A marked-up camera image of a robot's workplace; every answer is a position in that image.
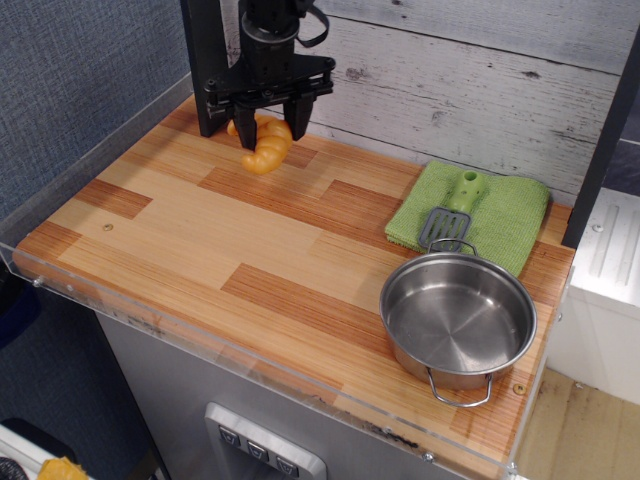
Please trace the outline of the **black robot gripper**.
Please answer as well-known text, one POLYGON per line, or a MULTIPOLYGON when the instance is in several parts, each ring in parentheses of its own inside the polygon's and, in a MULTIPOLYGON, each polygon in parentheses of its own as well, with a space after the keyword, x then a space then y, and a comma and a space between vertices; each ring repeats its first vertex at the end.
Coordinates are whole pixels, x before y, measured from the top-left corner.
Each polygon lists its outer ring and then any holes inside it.
POLYGON ((233 115, 241 145, 257 144, 255 110, 283 106, 294 141, 306 133, 314 102, 333 91, 331 57, 295 52, 296 33, 274 36, 264 30, 240 33, 240 56, 205 84, 210 115, 233 115))

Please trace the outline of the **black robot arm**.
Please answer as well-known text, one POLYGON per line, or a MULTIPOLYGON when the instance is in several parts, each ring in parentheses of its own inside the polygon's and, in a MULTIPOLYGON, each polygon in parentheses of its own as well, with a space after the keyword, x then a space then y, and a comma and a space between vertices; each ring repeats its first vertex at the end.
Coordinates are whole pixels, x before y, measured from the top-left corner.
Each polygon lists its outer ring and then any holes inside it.
POLYGON ((244 148, 257 144, 258 109, 281 105, 295 140, 302 138, 314 102, 333 92, 331 57, 302 55, 295 44, 312 48, 328 36, 299 37, 300 20, 316 17, 329 26, 326 15, 312 1, 246 1, 240 9, 240 57, 226 72, 204 84, 207 112, 232 120, 244 148))

